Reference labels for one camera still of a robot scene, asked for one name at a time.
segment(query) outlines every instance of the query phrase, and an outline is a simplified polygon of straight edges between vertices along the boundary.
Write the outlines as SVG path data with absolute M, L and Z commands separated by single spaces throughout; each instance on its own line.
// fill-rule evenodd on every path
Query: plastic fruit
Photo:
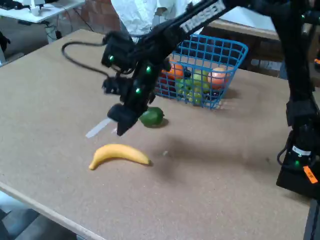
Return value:
M 225 73 L 226 69 L 223 67 L 216 67 L 208 74 L 207 81 L 211 83 L 213 89 L 224 88 L 228 82 L 228 75 Z
M 207 71 L 196 69 L 193 73 L 193 84 L 195 86 L 201 86 L 202 82 L 206 83 L 208 78 Z
M 167 96 L 173 96 L 176 91 L 175 80 L 171 79 L 169 76 L 166 76 L 164 73 L 160 73 L 156 87 L 156 93 Z
M 201 105 L 202 102 L 202 94 L 199 92 L 189 92 L 187 94 L 188 100 L 191 103 L 194 103 L 195 105 Z
M 123 144 L 107 144 L 95 151 L 89 169 L 95 170 L 100 164 L 108 159 L 127 159 L 139 164 L 150 164 L 150 160 L 145 154 L 131 146 Z
M 177 63 L 171 63 L 170 71 L 162 70 L 162 73 L 167 75 L 171 80 L 184 78 L 184 67 Z
M 164 119 L 164 112 L 161 108 L 153 106 L 149 107 L 139 118 L 146 127 L 158 126 Z

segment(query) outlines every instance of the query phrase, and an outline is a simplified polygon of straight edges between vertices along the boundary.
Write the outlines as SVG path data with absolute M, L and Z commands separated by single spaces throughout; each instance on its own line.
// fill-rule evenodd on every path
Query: table edge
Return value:
M 0 191 L 6 193 L 10 197 L 30 206 L 33 210 L 37 211 L 41 215 L 47 217 L 48 219 L 58 223 L 59 225 L 71 230 L 75 234 L 86 238 L 87 240 L 105 240 L 105 238 L 93 233 L 92 231 L 84 228 L 83 226 L 75 223 L 74 221 L 60 215 L 59 213 L 53 211 L 47 206 L 31 199 L 30 197 L 22 194 L 21 192 L 15 190 L 14 188 L 0 182 Z

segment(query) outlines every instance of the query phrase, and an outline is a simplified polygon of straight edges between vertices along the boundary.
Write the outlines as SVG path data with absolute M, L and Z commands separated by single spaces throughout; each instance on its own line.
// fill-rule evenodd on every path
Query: white label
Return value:
M 309 156 L 311 154 L 311 151 L 303 151 L 303 150 L 297 148 L 296 146 L 293 146 L 292 150 L 302 156 Z
M 197 15 L 194 15 L 192 18 L 187 20 L 186 22 L 180 25 L 180 28 L 183 29 L 185 33 L 190 32 L 192 29 L 196 28 L 206 20 L 212 18 L 213 16 L 221 13 L 226 9 L 226 6 L 222 2 L 222 0 L 218 0 L 217 2 L 211 4 L 204 10 L 200 11 Z

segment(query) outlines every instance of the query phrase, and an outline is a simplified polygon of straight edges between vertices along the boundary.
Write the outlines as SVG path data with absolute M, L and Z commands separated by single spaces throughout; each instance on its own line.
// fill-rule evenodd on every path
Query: orange label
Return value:
M 315 175 L 313 174 L 313 172 L 311 171 L 311 169 L 308 166 L 304 166 L 303 170 L 312 184 L 316 184 L 318 182 Z

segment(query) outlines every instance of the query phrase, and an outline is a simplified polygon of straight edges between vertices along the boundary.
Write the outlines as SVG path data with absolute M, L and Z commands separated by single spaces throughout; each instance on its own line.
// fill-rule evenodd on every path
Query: black cable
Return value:
M 83 17 L 80 15 L 80 13 L 78 13 L 75 9 L 73 9 L 74 11 L 75 11 L 75 13 L 79 16 L 79 18 L 81 18 L 81 20 L 88 26 L 88 28 L 90 28 L 90 30 L 92 31 L 92 32 L 94 32 L 94 30 L 92 29 L 92 27 L 89 25 L 89 23 L 87 23 L 84 19 L 83 19 Z
M 316 201 L 315 211 L 314 211 L 314 217 L 313 217 L 313 224 L 312 224 L 310 240 L 315 240 L 315 234 L 316 234 L 318 217 L 319 217 L 319 209 L 320 209 L 320 201 L 317 200 Z
M 81 68 L 84 68 L 84 69 L 88 69 L 90 71 L 93 71 L 93 72 L 97 72 L 97 73 L 100 73 L 102 75 L 105 75 L 107 76 L 107 78 L 109 78 L 109 74 L 106 73 L 105 71 L 102 71 L 100 69 L 97 69 L 95 67 L 92 67 L 92 66 L 88 66 L 84 63 L 81 63 L 81 62 L 78 62 L 76 60 L 74 60 L 72 57 L 70 57 L 67 53 L 66 53 L 66 47 L 69 46 L 69 45 L 84 45 L 84 46 L 90 46 L 90 47 L 101 47 L 101 46 L 104 46 L 106 45 L 104 42 L 102 43 L 93 43 L 93 42 L 83 42 L 83 41 L 70 41 L 70 42 L 67 42 L 65 43 L 62 48 L 61 48 L 61 52 L 62 52 L 62 55 L 68 59 L 70 62 L 72 62 L 73 64 L 81 67 Z
M 287 150 L 287 145 L 284 146 L 284 148 L 278 153 L 278 155 L 276 156 L 276 161 L 278 162 L 278 164 L 280 164 L 281 166 L 284 165 L 284 163 L 282 161 L 280 161 L 280 157 L 281 155 Z

